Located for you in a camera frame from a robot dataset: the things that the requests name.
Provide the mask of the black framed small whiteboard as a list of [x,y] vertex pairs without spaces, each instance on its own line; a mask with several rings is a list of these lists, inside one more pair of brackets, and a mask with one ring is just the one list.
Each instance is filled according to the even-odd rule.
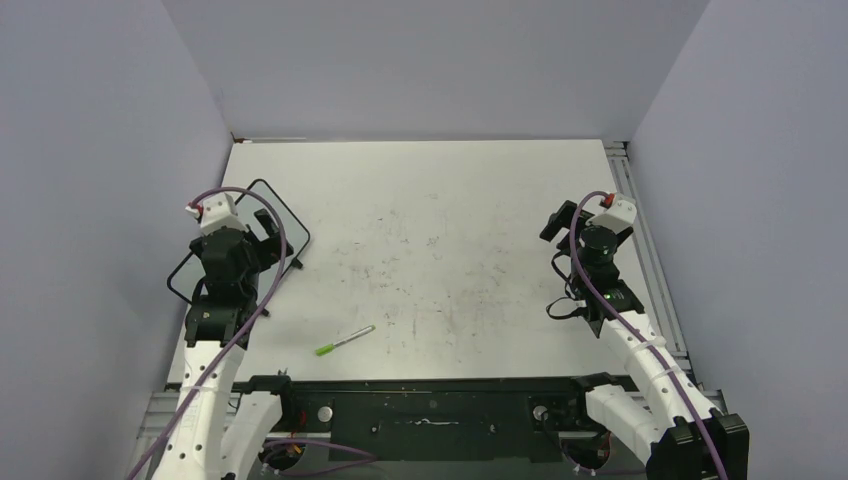
[[[311,233],[306,225],[265,179],[257,178],[253,180],[246,189],[265,199],[282,221],[288,242],[284,273],[287,274],[292,268],[302,269],[303,264],[300,255],[311,240]],[[255,217],[256,211],[266,209],[265,205],[253,196],[244,193],[228,192],[228,195],[233,199],[235,210],[242,223],[252,230],[260,241],[267,239],[266,230],[261,225],[260,220]],[[204,269],[200,259],[188,251],[166,277],[166,286],[179,299],[190,303],[196,286],[203,276]]]

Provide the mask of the silver marker pen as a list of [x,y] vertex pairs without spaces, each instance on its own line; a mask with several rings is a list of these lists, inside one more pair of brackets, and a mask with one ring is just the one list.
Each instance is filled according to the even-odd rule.
[[363,337],[363,336],[365,336],[369,333],[372,333],[375,329],[376,329],[375,325],[369,325],[367,327],[363,327],[363,328],[357,330],[356,332],[346,336],[345,338],[334,342],[332,344],[332,347],[333,348],[341,347],[341,346],[343,346],[347,343],[350,343],[351,341],[354,341],[354,340],[361,338],[361,337]]

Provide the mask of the green marker cap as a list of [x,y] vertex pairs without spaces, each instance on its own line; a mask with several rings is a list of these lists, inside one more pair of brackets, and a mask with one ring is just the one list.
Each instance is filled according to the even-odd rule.
[[327,345],[324,345],[324,346],[316,349],[314,351],[314,354],[318,357],[321,357],[321,356],[324,356],[324,355],[332,352],[335,348],[336,348],[336,346],[334,344],[327,344]]

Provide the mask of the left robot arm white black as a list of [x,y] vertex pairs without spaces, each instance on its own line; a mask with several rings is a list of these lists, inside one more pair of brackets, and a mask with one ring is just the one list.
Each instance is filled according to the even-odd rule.
[[185,319],[184,380],[163,430],[155,479],[244,479],[270,429],[286,430],[297,420],[296,400],[273,390],[248,394],[234,419],[225,420],[250,331],[269,301],[259,295],[259,277],[285,269],[283,230],[264,230],[260,240],[248,227],[222,227],[190,245],[203,275]]

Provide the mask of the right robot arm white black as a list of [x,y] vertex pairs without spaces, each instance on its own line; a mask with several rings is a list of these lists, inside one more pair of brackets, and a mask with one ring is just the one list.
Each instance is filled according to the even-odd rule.
[[565,411],[537,407],[534,415],[546,435],[566,419],[593,427],[590,440],[560,440],[557,447],[576,474],[605,475],[610,442],[620,441],[642,464],[648,479],[745,479],[750,432],[737,414],[725,413],[690,378],[654,328],[645,306],[622,279],[615,256],[634,231],[634,200],[599,193],[601,212],[566,201],[547,220],[539,236],[559,234],[551,266],[564,284],[564,299],[574,303],[552,320],[584,320],[594,336],[621,362],[643,398],[638,403],[612,375],[575,379],[577,393]]

